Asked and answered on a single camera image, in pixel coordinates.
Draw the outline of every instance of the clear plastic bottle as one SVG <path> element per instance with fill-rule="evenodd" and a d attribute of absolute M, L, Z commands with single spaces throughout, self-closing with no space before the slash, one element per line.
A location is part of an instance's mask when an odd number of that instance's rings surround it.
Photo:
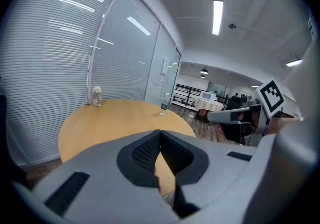
<path fill-rule="evenodd" d="M 101 87 L 100 86 L 94 86 L 94 88 L 92 89 L 92 104 L 94 106 L 101 106 L 102 104 L 102 100 L 101 100 Z"/>
<path fill-rule="evenodd" d="M 159 115 L 165 115 L 166 114 L 165 111 L 166 111 L 169 103 L 170 103 L 170 93 L 166 93 L 165 97 L 163 99 L 163 102 L 161 104 L 161 107 L 160 107 Z"/>

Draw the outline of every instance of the person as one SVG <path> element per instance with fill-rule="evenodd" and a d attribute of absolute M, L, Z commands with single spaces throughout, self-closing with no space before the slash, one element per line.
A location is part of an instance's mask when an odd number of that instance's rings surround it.
<path fill-rule="evenodd" d="M 236 93 L 234 96 L 232 96 L 231 99 L 236 102 L 240 102 L 240 97 L 238 97 L 238 93 Z"/>
<path fill-rule="evenodd" d="M 240 102 L 241 102 L 241 105 L 243 105 L 244 104 L 244 97 L 245 95 L 244 94 L 241 94 L 241 97 L 240 97 Z"/>

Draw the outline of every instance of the black rubber pad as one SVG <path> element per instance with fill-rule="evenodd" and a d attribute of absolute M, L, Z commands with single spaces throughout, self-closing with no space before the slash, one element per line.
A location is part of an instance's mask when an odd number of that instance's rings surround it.
<path fill-rule="evenodd" d="M 45 202 L 52 211 L 63 215 L 76 195 L 80 192 L 90 175 L 84 172 L 74 172 L 50 198 Z"/>
<path fill-rule="evenodd" d="M 251 160 L 251 155 L 248 155 L 248 154 L 241 154 L 241 153 L 237 153 L 237 152 L 230 152 L 227 154 L 228 156 L 231 156 L 233 158 L 236 158 L 236 159 L 240 159 L 240 160 L 244 160 L 244 161 L 250 161 Z"/>

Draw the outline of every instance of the window blinds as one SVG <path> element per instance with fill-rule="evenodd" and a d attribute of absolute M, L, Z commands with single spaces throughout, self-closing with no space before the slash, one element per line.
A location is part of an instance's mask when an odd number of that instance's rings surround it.
<path fill-rule="evenodd" d="M 144 100 L 160 22 L 141 0 L 116 0 L 99 35 L 91 88 L 102 98 Z"/>
<path fill-rule="evenodd" d="M 87 102 L 87 70 L 112 0 L 18 0 L 0 48 L 7 119 L 30 161 L 58 155 L 63 121 Z"/>

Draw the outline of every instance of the black mesh panel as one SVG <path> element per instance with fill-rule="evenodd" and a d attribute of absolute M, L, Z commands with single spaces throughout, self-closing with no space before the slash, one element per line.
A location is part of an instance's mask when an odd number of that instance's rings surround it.
<path fill-rule="evenodd" d="M 164 134 L 161 136 L 161 153 L 174 175 L 189 166 L 194 155 Z"/>
<path fill-rule="evenodd" d="M 154 171 L 155 161 L 160 152 L 160 133 L 138 146 L 132 152 L 132 159 L 141 168 Z"/>

